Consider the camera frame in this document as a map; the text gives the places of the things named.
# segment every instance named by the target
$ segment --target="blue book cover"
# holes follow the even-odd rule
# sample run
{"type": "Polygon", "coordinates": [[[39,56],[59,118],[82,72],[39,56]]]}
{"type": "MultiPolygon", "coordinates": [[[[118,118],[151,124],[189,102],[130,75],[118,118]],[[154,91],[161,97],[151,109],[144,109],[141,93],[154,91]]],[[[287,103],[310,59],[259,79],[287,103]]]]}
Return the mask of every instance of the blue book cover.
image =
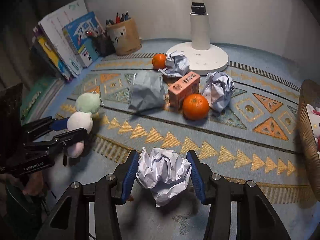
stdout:
{"type": "Polygon", "coordinates": [[[94,12],[87,13],[63,28],[63,34],[71,48],[80,56],[86,66],[89,66],[99,55],[85,32],[95,31],[98,33],[98,28],[94,12]]]}

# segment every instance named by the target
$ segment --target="green plush toy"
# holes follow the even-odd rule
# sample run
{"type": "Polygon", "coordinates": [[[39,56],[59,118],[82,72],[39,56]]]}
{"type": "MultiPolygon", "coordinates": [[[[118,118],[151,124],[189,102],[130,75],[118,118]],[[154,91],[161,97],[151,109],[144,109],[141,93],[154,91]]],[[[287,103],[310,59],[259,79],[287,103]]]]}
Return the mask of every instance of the green plush toy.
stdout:
{"type": "Polygon", "coordinates": [[[100,94],[84,93],[76,101],[75,107],[79,112],[95,114],[100,109],[100,94]]]}

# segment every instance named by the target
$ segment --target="gray crumpled paper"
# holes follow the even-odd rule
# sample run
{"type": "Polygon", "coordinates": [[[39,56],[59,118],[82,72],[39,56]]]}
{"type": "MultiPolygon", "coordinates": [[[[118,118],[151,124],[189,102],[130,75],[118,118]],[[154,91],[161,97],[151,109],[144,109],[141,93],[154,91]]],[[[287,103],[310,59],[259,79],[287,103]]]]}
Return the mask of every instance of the gray crumpled paper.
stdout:
{"type": "Polygon", "coordinates": [[[149,156],[142,148],[136,179],[141,186],[151,190],[156,207],[166,205],[185,190],[190,174],[191,163],[175,151],[153,148],[149,156]]]}
{"type": "Polygon", "coordinates": [[[233,79],[224,72],[214,72],[207,74],[202,95],[213,110],[221,113],[229,104],[233,91],[233,79]]]}
{"type": "Polygon", "coordinates": [[[139,71],[134,74],[129,88],[130,109],[142,111],[163,106],[165,90],[163,78],[153,71],[139,71]]]}
{"type": "Polygon", "coordinates": [[[189,70],[189,60],[183,51],[174,51],[166,54],[165,69],[159,69],[167,77],[183,77],[189,70]]]}

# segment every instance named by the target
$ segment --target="orange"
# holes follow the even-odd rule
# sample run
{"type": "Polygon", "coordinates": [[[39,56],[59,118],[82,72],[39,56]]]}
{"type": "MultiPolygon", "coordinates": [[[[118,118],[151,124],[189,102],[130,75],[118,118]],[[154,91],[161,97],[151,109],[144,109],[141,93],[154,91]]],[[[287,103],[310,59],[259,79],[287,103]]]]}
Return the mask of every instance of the orange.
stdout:
{"type": "Polygon", "coordinates": [[[200,94],[191,94],[184,99],[182,109],[186,118],[190,120],[199,120],[207,116],[210,107],[204,96],[200,94]]]}
{"type": "Polygon", "coordinates": [[[152,58],[153,69],[165,68],[165,54],[155,54],[152,58]]]}

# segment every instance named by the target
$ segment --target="woven basket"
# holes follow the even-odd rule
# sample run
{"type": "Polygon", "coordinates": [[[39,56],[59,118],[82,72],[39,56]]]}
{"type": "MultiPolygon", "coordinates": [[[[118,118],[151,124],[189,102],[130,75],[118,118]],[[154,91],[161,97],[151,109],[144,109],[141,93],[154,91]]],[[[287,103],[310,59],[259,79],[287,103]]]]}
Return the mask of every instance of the woven basket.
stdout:
{"type": "Polygon", "coordinates": [[[305,155],[307,176],[316,199],[320,201],[320,159],[306,109],[307,104],[320,107],[320,86],[311,80],[303,81],[301,86],[298,127],[305,155]]]}

